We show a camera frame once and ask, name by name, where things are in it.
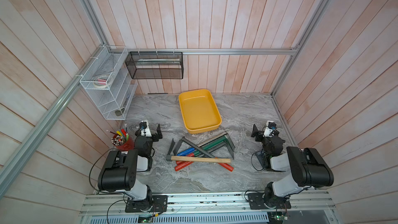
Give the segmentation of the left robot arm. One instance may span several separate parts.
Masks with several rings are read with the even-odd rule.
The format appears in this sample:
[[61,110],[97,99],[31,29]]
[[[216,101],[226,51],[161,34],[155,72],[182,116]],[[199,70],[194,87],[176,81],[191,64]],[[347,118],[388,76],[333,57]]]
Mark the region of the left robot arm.
[[134,147],[130,150],[113,149],[109,152],[98,176],[98,191],[127,196],[127,213],[156,212],[152,191],[137,179],[138,172],[149,172],[153,164],[153,143],[163,138],[160,125],[152,134],[148,121],[142,121],[135,132]]

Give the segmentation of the wooden handle hoe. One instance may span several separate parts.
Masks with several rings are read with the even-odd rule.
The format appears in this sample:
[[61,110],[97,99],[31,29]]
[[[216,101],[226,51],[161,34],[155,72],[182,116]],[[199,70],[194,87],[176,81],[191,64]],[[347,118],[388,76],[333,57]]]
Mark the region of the wooden handle hoe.
[[166,161],[231,163],[231,159],[199,158],[199,157],[171,156],[171,155],[166,156]]

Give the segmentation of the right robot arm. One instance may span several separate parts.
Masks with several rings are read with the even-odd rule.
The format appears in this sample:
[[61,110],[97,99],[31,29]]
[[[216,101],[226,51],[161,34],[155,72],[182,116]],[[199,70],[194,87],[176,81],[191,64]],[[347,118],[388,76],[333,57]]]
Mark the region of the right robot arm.
[[268,183],[263,193],[246,192],[245,198],[251,209],[288,210],[291,208],[291,196],[333,185],[333,172],[318,150],[284,147],[286,141],[279,137],[275,122],[268,121],[261,130],[253,125],[251,137],[262,145],[260,151],[252,154],[262,167],[256,170],[287,173],[284,178]]

